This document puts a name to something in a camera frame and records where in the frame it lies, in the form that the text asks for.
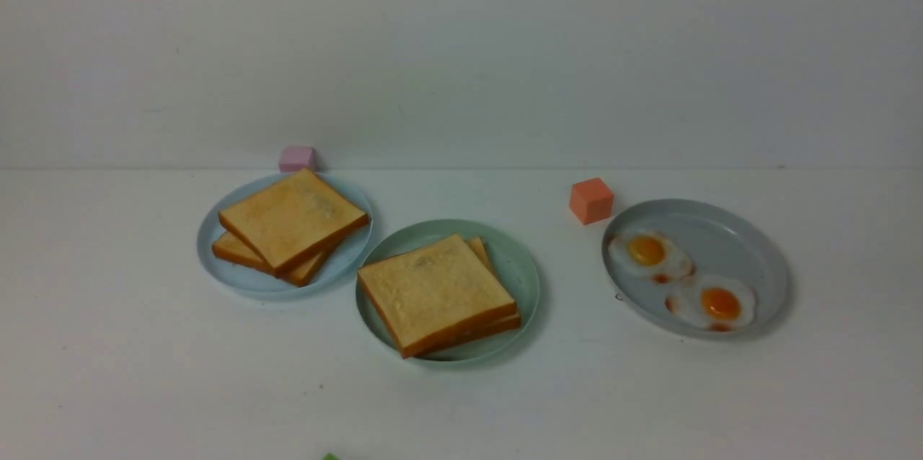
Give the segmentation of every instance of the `egg yolk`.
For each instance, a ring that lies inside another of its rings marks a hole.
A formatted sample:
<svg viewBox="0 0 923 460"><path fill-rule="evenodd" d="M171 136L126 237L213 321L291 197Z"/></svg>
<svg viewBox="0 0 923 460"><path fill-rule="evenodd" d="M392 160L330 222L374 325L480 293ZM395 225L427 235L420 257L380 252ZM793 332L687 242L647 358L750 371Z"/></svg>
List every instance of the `egg yolk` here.
<svg viewBox="0 0 923 460"><path fill-rule="evenodd" d="M636 236L629 242L629 254L635 262L650 267L663 262L663 244L651 236Z"/></svg>
<svg viewBox="0 0 923 460"><path fill-rule="evenodd" d="M729 322L741 315L741 302L730 291L721 287L702 290L702 308L713 319Z"/></svg>

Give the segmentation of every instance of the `plate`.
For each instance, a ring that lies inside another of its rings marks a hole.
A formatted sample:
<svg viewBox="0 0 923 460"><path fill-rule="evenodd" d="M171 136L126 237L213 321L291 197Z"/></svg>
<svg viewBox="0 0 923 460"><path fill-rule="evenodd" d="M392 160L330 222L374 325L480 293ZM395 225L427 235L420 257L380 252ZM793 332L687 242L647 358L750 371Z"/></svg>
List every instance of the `plate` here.
<svg viewBox="0 0 923 460"><path fill-rule="evenodd" d="M538 269L535 267L535 262L531 259L529 251L522 244L504 233L490 226L476 223L476 221L432 220L405 227L394 234L390 234L378 246L375 246L372 253L369 253L369 256L366 257L363 265L432 244L455 233L461 234L464 239L471 239L473 236L480 236L481 239L484 239L487 256L494 266L498 279L507 289L507 292L510 293L510 296L516 300L516 305L522 318L521 326L515 331L501 332L485 339L466 342L466 344L455 348L424 355L422 358L407 358L406 361L452 364L480 361L507 348L512 342L524 335L531 322L534 321L541 288L539 286ZM392 336L390 336L385 324L379 318L379 313L376 312L375 306L366 296L366 292L359 286L358 280L356 280L355 285L355 302L359 308L359 314L369 331L372 331L379 341L397 354Z"/></svg>
<svg viewBox="0 0 923 460"><path fill-rule="evenodd" d="M263 177L261 180L255 180L238 187L237 190L231 191L211 208L198 228L198 237L195 244L198 248L199 262L202 262L202 266L208 271L208 274L211 274L216 280L224 283L225 286L231 287L237 293L250 296L250 298L281 301L303 298L303 296L310 295L310 293L316 293L339 280L344 274L355 270L363 250L372 237L372 223L375 221L375 217L372 216L372 207L369 205L366 196L363 195L362 190L359 190L349 181L340 180L340 178L333 177L333 175L317 174L333 190L338 191L350 203L368 213L369 223L356 231L356 233L351 234L333 251L333 254L330 255L330 258L327 259L327 262L320 268L309 285L296 287L268 274L258 272L258 270L225 262L225 260L215 257L211 252L211 243L224 233L224 227L221 227L221 223L218 222L218 211L244 200L244 198L253 195L257 191L264 190L264 188L281 180L286 175L288 174L274 174L269 177Z"/></svg>
<svg viewBox="0 0 923 460"><path fill-rule="evenodd" d="M668 234L692 258L696 274L721 274L751 286L757 298L753 322L731 332L713 332L676 318L663 305L670 285L632 276L609 257L606 246L612 237L636 228ZM622 298L637 313L668 331L690 337L723 339L757 331L778 316L788 297L785 259L769 237L734 213L695 200L650 200L622 211L603 235L603 263Z"/></svg>

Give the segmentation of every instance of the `white backdrop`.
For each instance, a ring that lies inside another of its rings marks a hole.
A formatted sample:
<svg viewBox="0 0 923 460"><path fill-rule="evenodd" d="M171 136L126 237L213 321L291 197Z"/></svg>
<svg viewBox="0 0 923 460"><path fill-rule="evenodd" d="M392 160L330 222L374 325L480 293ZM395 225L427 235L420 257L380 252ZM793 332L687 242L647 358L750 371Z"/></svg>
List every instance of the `white backdrop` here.
<svg viewBox="0 0 923 460"><path fill-rule="evenodd" d="M0 0L0 167L920 167L923 0Z"/></svg>

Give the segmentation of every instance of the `stack of toast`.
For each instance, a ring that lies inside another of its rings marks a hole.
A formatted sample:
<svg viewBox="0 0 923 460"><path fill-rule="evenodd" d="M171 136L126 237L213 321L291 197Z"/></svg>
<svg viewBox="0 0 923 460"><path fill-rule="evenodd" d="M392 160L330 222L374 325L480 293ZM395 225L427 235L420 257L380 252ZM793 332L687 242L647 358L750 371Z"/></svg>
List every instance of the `stack of toast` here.
<svg viewBox="0 0 923 460"><path fill-rule="evenodd" d="M403 358L482 339L521 324L485 243L452 234L359 269L359 283Z"/></svg>
<svg viewBox="0 0 923 460"><path fill-rule="evenodd" d="M219 211L218 219L227 231L211 244L215 256L300 287L368 224L368 213L303 168Z"/></svg>

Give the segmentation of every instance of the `table surface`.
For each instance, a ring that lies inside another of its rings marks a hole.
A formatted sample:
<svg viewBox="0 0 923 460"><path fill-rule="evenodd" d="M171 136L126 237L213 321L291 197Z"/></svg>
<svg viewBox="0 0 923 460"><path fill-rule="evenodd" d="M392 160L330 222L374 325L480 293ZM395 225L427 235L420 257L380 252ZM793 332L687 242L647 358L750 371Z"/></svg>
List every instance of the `table surface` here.
<svg viewBox="0 0 923 460"><path fill-rule="evenodd" d="M0 171L0 457L342 460L919 458L921 171L343 170L376 234L468 218L530 249L530 335L465 369L400 361L355 276L301 301L217 285L211 205L266 171ZM603 177L617 209L694 198L785 254L794 304L759 338L644 321L568 213Z"/></svg>

